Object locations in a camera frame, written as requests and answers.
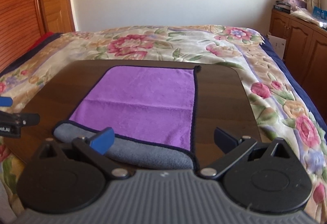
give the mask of blue blanket edge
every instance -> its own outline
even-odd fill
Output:
[[[295,79],[292,77],[291,73],[283,63],[283,61],[279,58],[279,56],[275,53],[275,51],[272,48],[271,43],[269,42],[268,38],[263,36],[264,43],[261,44],[261,48],[275,61],[275,63],[278,65],[280,70],[285,74],[290,84],[295,89],[296,93],[300,96],[300,98],[304,101],[305,105],[309,109],[310,112],[314,115],[316,118],[317,123],[320,125],[320,127],[327,132],[327,125],[318,112],[317,108],[313,104],[312,100],[308,96],[308,94],[304,91],[304,89],[295,81]]]

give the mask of microfiber cloth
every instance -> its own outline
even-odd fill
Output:
[[[63,142],[91,137],[106,127],[115,142],[106,155],[155,169],[196,169],[194,69],[115,66],[53,134]]]

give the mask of pink box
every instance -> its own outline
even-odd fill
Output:
[[[283,0],[285,3],[289,3],[292,6],[292,11],[296,10],[296,7],[306,8],[306,2],[300,0]]]

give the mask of white logo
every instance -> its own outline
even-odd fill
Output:
[[[160,176],[161,176],[161,177],[166,177],[166,176],[168,176],[168,175],[169,175],[169,173],[166,172],[166,171],[160,173]]]
[[[0,127],[1,132],[10,132],[10,129],[8,127]]]

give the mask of cabinet top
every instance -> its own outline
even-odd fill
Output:
[[[275,10],[275,9],[272,10],[272,13],[276,13],[276,14],[279,14],[279,15],[281,15],[281,16],[287,17],[287,18],[289,18],[289,19],[295,20],[295,21],[297,21],[297,22],[299,22],[299,23],[301,23],[301,24],[303,24],[303,25],[305,25],[305,26],[307,26],[307,27],[309,27],[309,28],[315,30],[316,32],[318,32],[318,33],[324,35],[325,37],[327,37],[327,31],[325,31],[325,30],[319,28],[319,27],[316,26],[315,24],[312,24],[312,23],[310,23],[310,22],[308,22],[308,21],[305,21],[305,20],[303,20],[303,19],[300,19],[300,18],[297,18],[297,17],[291,16],[290,14],[287,14],[287,13],[284,13],[284,12],[281,12],[281,11],[278,11],[278,10]]]

